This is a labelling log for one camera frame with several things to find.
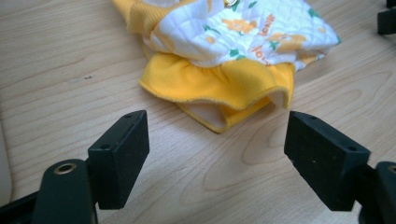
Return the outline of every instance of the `wooden surface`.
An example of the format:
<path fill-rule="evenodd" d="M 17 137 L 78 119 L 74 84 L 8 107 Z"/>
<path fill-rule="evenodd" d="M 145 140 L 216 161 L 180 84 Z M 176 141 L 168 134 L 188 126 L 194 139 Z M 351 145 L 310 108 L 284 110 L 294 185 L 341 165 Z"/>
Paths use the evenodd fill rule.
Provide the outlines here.
<path fill-rule="evenodd" d="M 375 33 L 385 1 L 309 0 L 343 38 L 295 76 L 290 109 L 396 161 L 396 38 Z M 357 223 L 332 213 L 283 154 L 289 111 L 267 106 L 215 134 L 137 81 L 147 63 L 110 0 L 0 0 L 0 120 L 12 199 L 46 168 L 86 159 L 123 114 L 146 109 L 151 152 L 129 202 L 102 223 Z"/>

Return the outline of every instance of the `quilted fabric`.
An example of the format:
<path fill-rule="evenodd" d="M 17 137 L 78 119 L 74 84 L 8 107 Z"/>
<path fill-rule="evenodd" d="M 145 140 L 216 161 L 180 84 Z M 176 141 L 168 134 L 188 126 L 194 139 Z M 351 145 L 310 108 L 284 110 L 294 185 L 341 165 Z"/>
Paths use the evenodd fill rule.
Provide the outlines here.
<path fill-rule="evenodd" d="M 296 70 L 323 58 L 336 33 L 303 0 L 197 0 L 164 16 L 144 42 L 200 67 L 249 58 L 265 65 L 294 63 Z"/>

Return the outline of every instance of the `wooden table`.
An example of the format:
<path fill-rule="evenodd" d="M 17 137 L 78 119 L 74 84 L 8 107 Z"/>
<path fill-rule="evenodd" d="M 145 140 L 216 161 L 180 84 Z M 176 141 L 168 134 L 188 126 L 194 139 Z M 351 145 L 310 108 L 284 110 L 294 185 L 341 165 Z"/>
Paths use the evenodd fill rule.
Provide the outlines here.
<path fill-rule="evenodd" d="M 295 76 L 290 109 L 324 119 L 396 161 L 396 38 L 376 34 L 384 1 L 309 0 L 343 38 Z M 289 111 L 273 105 L 210 132 L 137 81 L 147 63 L 110 0 L 0 0 L 0 120 L 12 200 L 123 114 L 146 109 L 151 152 L 129 202 L 102 223 L 357 223 L 325 207 L 283 153 Z"/>

